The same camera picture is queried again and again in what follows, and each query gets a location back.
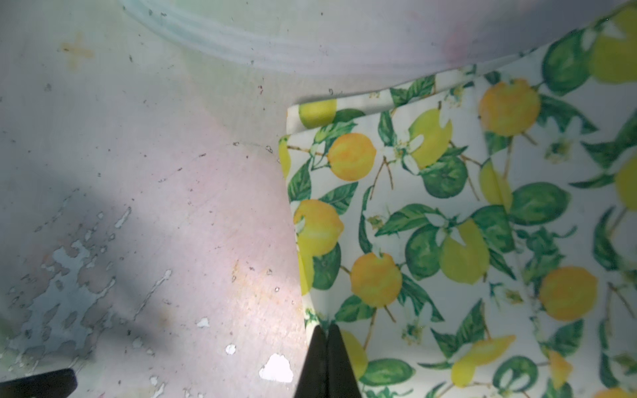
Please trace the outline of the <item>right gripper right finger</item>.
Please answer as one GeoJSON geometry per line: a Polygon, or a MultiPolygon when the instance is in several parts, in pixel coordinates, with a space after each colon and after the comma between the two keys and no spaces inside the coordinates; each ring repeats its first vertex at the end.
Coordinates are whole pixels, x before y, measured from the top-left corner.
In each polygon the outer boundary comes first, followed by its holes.
{"type": "Polygon", "coordinates": [[[361,398],[343,335],[336,324],[328,330],[327,386],[329,398],[361,398]]]}

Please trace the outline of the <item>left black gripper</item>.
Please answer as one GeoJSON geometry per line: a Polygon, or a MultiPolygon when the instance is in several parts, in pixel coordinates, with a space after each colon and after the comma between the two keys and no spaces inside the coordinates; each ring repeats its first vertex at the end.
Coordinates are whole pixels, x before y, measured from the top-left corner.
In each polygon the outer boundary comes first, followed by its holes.
{"type": "Polygon", "coordinates": [[[78,387],[76,373],[71,368],[4,381],[1,398],[69,397],[78,387]]]}

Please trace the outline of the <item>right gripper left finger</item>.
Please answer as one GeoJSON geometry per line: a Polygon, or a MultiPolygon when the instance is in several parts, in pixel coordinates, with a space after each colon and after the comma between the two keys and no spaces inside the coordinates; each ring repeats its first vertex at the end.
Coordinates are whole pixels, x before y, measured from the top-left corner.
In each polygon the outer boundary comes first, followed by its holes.
{"type": "Polygon", "coordinates": [[[294,398],[328,397],[328,342],[323,328],[316,326],[300,373],[294,398]]]}

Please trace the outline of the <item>yellow floral skirt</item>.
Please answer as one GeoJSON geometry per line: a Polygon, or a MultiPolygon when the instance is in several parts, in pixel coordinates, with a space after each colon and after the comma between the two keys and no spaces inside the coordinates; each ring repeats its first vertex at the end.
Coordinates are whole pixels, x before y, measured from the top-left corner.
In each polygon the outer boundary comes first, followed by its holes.
{"type": "Polygon", "coordinates": [[[287,112],[304,321],[362,397],[636,394],[636,4],[287,112]]]}

